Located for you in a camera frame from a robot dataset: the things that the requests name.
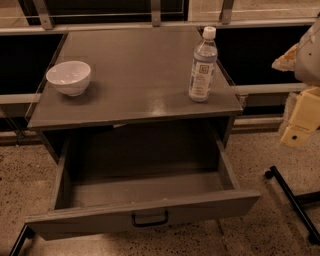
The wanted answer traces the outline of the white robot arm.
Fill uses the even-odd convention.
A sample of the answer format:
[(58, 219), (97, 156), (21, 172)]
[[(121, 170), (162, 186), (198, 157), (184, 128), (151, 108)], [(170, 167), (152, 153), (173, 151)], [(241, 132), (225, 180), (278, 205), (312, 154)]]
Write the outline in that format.
[(308, 85), (296, 96), (281, 137), (283, 145), (297, 148), (320, 127), (320, 18), (297, 44), (274, 60), (272, 68), (293, 71), (297, 80)]

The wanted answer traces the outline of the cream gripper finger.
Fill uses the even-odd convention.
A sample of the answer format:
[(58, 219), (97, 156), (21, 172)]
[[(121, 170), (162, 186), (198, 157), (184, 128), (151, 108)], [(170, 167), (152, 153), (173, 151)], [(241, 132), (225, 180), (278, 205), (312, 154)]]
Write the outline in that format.
[(293, 71), (295, 68), (297, 48), (298, 45), (295, 44), (283, 55), (275, 59), (272, 63), (272, 68), (282, 72)]

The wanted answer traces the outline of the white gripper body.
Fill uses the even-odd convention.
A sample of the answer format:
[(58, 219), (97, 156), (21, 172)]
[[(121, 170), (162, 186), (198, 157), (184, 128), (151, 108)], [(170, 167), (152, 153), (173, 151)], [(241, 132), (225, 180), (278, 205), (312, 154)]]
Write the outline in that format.
[(320, 88), (290, 93), (283, 118), (280, 143), (290, 148), (302, 146), (320, 127)]

